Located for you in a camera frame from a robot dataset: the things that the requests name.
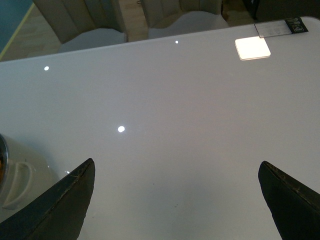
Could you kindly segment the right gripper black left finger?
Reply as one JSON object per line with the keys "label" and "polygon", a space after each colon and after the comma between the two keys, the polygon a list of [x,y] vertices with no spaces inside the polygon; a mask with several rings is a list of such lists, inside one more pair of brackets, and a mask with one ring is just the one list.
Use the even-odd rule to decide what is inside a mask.
{"label": "right gripper black left finger", "polygon": [[30,204],[0,224],[2,240],[76,240],[95,183],[89,158]]}

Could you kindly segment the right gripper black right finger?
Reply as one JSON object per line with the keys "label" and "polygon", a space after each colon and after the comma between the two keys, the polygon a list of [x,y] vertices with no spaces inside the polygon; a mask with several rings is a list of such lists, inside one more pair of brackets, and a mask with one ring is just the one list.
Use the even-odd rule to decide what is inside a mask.
{"label": "right gripper black right finger", "polygon": [[320,238],[320,194],[267,161],[258,180],[264,200],[283,240]]}

